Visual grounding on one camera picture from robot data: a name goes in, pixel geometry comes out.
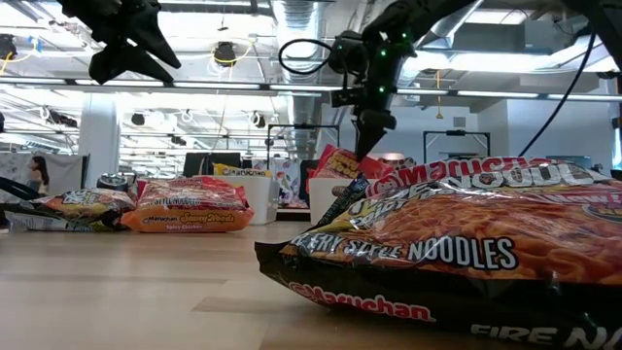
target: black cable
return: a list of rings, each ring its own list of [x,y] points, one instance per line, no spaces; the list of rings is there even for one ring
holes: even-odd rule
[[[327,65],[328,58],[325,59],[324,62],[320,63],[317,67],[315,67],[315,68],[313,68],[311,70],[305,71],[305,72],[298,71],[298,70],[295,70],[295,69],[293,69],[291,67],[288,67],[285,64],[285,62],[283,61],[283,53],[285,52],[286,48],[288,48],[289,46],[291,46],[293,44],[296,44],[296,43],[311,43],[311,44],[315,44],[315,45],[323,47],[324,49],[326,49],[326,50],[328,50],[328,51],[330,51],[332,53],[332,47],[329,44],[325,43],[325,42],[322,42],[322,41],[319,41],[319,40],[315,40],[315,39],[304,39],[304,38],[303,39],[293,39],[293,40],[287,42],[281,48],[281,50],[279,50],[279,63],[281,64],[283,69],[285,69],[286,71],[288,71],[288,72],[290,72],[292,74],[311,75],[311,74],[319,71],[320,69],[322,69],[322,67],[324,67],[325,65]],[[346,64],[345,58],[343,56],[344,56],[343,54],[341,54],[339,56],[339,58],[341,59],[341,65],[343,65],[343,69],[344,69],[342,87],[343,87],[343,89],[347,89],[348,88],[348,74],[349,74],[349,71],[348,71],[348,66]]]
[[[324,60],[324,62],[320,63],[317,67],[305,71],[305,72],[301,72],[298,70],[295,70],[293,68],[288,67],[285,62],[283,61],[283,52],[285,51],[286,48],[288,48],[290,45],[293,45],[295,43],[310,43],[310,44],[315,44],[318,46],[323,47],[324,49],[332,52],[332,47],[324,42],[321,42],[319,40],[315,40],[315,39],[293,39],[289,42],[287,42],[282,48],[281,50],[279,50],[279,63],[281,63],[281,66],[283,67],[283,69],[285,69],[286,71],[292,73],[292,74],[297,74],[297,75],[311,75],[317,71],[319,71],[320,69],[322,69],[322,67],[324,67],[325,65],[327,65],[328,63],[328,58]]]
[[[574,86],[579,81],[579,78],[581,77],[581,73],[583,73],[583,70],[585,69],[585,66],[587,65],[587,62],[590,60],[590,54],[592,53],[592,49],[594,47],[594,42],[596,42],[596,32],[592,31],[592,36],[590,37],[590,43],[588,44],[587,51],[585,52],[585,56],[583,56],[583,61],[581,62],[581,65],[579,66],[579,70],[576,72],[576,76],[574,76],[574,79],[572,80],[572,83],[570,83],[570,86],[568,87],[568,90],[564,94],[564,97],[562,97],[562,100],[557,105],[557,108],[555,109],[555,111],[553,112],[551,117],[549,117],[549,119],[546,121],[544,126],[540,129],[540,131],[537,132],[536,136],[534,136],[532,141],[530,141],[530,143],[527,145],[527,147],[525,147],[523,152],[521,152],[521,154],[518,155],[518,157],[522,157],[522,156],[525,155],[525,153],[532,147],[532,145],[537,141],[537,139],[540,137],[540,135],[542,135],[544,130],[546,130],[548,125],[550,125],[551,122],[553,122],[555,117],[557,117],[557,115],[562,110],[562,107],[564,106],[564,103],[566,103],[566,100],[570,96],[570,93],[574,89]]]

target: person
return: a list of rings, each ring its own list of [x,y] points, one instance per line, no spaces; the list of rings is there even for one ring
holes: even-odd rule
[[[48,195],[50,175],[48,174],[46,159],[41,156],[35,156],[30,160],[28,167],[30,168],[28,187],[39,193],[41,196]]]

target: plastic wrapper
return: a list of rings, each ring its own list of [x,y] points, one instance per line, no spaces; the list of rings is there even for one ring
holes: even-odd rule
[[[362,174],[352,180],[348,187],[334,187],[332,194],[337,197],[322,219],[315,225],[320,228],[330,224],[339,214],[348,210],[348,208],[365,196],[365,189],[369,186],[369,182]]]
[[[16,230],[111,231],[126,229],[121,216],[136,206],[125,192],[92,189],[2,204],[0,208]]]
[[[329,307],[503,340],[620,349],[620,182],[546,159],[433,169],[444,176],[421,172],[327,226],[258,243],[261,272]]]
[[[214,164],[214,175],[222,176],[262,176],[272,177],[270,170],[241,169],[225,164]]]
[[[313,178],[356,179],[359,172],[362,172],[367,179],[380,179],[393,170],[390,165],[370,157],[365,157],[361,163],[358,163],[357,156],[353,152],[327,145],[322,152],[317,170],[311,176]]]
[[[122,223],[140,232],[224,232],[253,219],[243,187],[210,177],[150,181]]]

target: red packaging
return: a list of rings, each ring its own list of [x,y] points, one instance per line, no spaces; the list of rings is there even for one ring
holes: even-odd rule
[[[225,232],[253,218],[243,187],[210,177],[151,181],[121,222],[140,232]]]
[[[353,152],[327,145],[320,158],[318,169],[312,177],[355,179],[359,172],[362,172],[367,179],[380,179],[389,175],[393,170],[390,165],[370,157],[365,157],[361,163],[358,163],[357,156]]]

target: white column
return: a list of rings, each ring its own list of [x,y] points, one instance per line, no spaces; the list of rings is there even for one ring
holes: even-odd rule
[[[119,167],[121,115],[113,94],[88,93],[80,123],[81,156],[90,155],[86,187],[94,188],[104,173],[116,173]]]

